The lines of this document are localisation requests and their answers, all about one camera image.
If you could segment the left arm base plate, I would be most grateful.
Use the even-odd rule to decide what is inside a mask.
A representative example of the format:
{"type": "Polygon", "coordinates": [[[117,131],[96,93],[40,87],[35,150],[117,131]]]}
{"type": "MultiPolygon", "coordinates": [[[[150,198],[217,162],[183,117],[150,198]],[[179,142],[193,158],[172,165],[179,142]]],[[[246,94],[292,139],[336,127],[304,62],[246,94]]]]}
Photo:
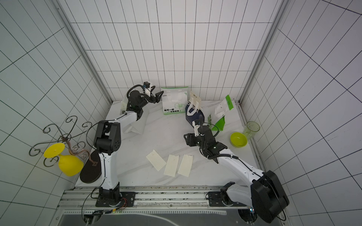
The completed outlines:
{"type": "Polygon", "coordinates": [[[99,195],[96,201],[96,207],[104,208],[125,208],[133,207],[135,201],[135,192],[121,192],[116,197],[106,197],[104,195],[99,195]]]}

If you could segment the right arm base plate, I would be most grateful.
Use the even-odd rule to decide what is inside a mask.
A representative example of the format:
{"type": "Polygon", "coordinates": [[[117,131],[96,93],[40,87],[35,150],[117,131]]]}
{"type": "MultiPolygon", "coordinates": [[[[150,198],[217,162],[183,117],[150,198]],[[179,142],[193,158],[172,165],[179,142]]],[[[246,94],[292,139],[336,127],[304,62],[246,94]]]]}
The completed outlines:
{"type": "Polygon", "coordinates": [[[208,192],[205,198],[210,207],[246,207],[240,202],[233,202],[225,192],[208,192]]]}

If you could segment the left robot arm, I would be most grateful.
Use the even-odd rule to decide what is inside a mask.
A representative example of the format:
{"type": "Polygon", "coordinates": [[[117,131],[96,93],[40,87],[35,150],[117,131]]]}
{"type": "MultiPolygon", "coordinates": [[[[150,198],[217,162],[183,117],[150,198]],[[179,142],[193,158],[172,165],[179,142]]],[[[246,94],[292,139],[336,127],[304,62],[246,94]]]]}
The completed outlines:
{"type": "Polygon", "coordinates": [[[155,86],[144,82],[130,88],[126,93],[128,100],[126,110],[112,120],[99,121],[93,146],[103,157],[104,182],[100,187],[99,197],[108,200],[119,200],[119,181],[116,174],[116,155],[121,146],[121,129],[138,121],[143,114],[143,107],[148,103],[159,103],[163,91],[153,94],[155,86]]]}

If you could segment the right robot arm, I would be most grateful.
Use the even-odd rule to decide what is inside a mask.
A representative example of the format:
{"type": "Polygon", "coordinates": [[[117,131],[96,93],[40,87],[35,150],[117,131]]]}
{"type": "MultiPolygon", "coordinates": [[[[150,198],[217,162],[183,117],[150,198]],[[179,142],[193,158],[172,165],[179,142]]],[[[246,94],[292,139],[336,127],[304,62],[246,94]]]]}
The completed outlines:
{"type": "Polygon", "coordinates": [[[248,217],[261,218],[272,223],[280,214],[285,213],[289,199],[278,176],[271,170],[259,170],[237,157],[226,145],[216,141],[216,136],[204,121],[187,117],[194,128],[193,133],[184,135],[190,147],[199,147],[200,153],[233,172],[246,186],[229,182],[221,188],[221,200],[225,206],[241,203],[249,207],[248,217]]]}

